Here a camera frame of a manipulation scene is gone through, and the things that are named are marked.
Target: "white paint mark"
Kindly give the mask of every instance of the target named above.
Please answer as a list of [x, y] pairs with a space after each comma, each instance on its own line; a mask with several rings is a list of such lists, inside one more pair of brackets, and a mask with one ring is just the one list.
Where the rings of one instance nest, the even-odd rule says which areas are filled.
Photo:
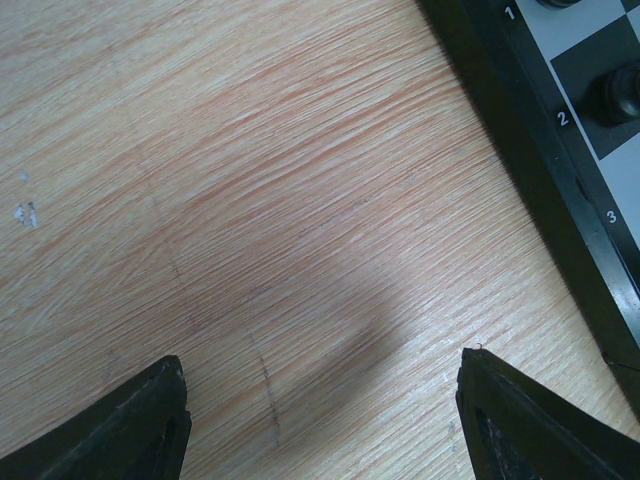
[[13, 214], [14, 218], [17, 218], [18, 221], [23, 224], [25, 227], [28, 226], [27, 225], [27, 217], [24, 214], [24, 207], [22, 206], [22, 204], [20, 204], [18, 206], [18, 208], [16, 208], [16, 212]]
[[29, 202], [29, 210], [31, 211], [31, 214], [29, 215], [29, 218], [31, 219], [31, 226], [33, 228], [38, 228], [38, 218], [36, 217], [35, 203]]

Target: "printed number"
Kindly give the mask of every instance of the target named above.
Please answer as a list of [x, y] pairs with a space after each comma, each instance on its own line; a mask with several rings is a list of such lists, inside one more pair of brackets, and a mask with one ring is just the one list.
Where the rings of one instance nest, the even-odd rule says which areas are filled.
[[569, 119], [567, 118], [567, 114], [564, 112], [560, 112], [557, 115], [558, 120], [560, 120], [560, 126], [561, 127], [566, 127], [567, 125], [569, 125]]

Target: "black square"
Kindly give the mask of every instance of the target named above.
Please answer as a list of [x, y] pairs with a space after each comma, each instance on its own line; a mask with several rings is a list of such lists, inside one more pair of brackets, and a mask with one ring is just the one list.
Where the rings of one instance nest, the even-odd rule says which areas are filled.
[[640, 6], [640, 0], [622, 0], [622, 4], [624, 5], [624, 9], [627, 12], [630, 12], [634, 8]]
[[551, 61], [600, 159], [640, 132], [640, 120], [616, 125], [603, 105], [604, 78], [637, 61], [640, 42], [626, 15]]

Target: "wooden surface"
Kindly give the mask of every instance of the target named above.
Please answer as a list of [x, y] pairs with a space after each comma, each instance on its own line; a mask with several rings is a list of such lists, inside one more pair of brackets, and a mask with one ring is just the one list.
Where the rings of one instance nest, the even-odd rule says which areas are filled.
[[8, 0], [0, 77], [0, 455], [173, 353], [182, 478], [467, 479], [477, 343], [640, 438], [413, 1]]

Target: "white number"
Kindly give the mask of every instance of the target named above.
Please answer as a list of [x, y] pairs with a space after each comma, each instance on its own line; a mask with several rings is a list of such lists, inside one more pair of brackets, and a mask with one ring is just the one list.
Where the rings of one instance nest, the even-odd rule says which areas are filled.
[[560, 126], [561, 127], [566, 127], [567, 125], [569, 125], [569, 120], [567, 119], [567, 114], [564, 112], [560, 112], [558, 114], [558, 120], [560, 120]]

